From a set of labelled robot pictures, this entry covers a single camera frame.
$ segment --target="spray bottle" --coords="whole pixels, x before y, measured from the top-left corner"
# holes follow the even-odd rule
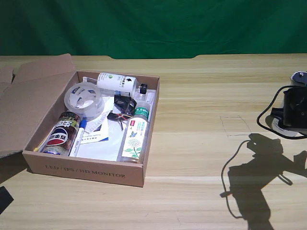
[[[149,111],[150,105],[145,100],[137,103],[134,116],[127,121],[117,161],[142,162],[149,127]]]

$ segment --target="bottle label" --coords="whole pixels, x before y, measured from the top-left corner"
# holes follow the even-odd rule
[[[147,121],[140,117],[129,120],[122,156],[138,159],[142,153]]]
[[[114,90],[115,95],[131,97],[136,88],[136,78],[113,73],[100,73],[97,86]]]
[[[143,115],[143,116],[145,116],[148,119],[149,111],[146,108],[139,107],[139,108],[135,109],[134,115]]]

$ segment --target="white plastic bottle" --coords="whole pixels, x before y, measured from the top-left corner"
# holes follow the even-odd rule
[[[147,102],[137,103],[134,116],[127,121],[117,161],[142,162],[149,127],[149,111],[150,105]]]
[[[98,75],[97,86],[113,90],[115,95],[132,98],[136,92],[145,94],[147,91],[147,85],[139,83],[135,77],[104,72]]]

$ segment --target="black bottle cap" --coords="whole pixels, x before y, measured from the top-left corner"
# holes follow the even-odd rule
[[[141,84],[140,85],[140,93],[146,94],[147,93],[147,84]]]

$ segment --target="box flap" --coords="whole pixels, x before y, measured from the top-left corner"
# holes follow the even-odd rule
[[[0,95],[9,87],[13,79],[13,67],[5,66],[0,69]]]
[[[11,84],[13,79],[13,67],[4,66],[0,68],[0,82]]]
[[[5,91],[0,98],[0,155],[26,148],[50,108],[59,98],[63,101],[73,81],[77,81],[75,71],[15,83]]]
[[[47,57],[20,66],[13,83],[75,71],[70,54]]]

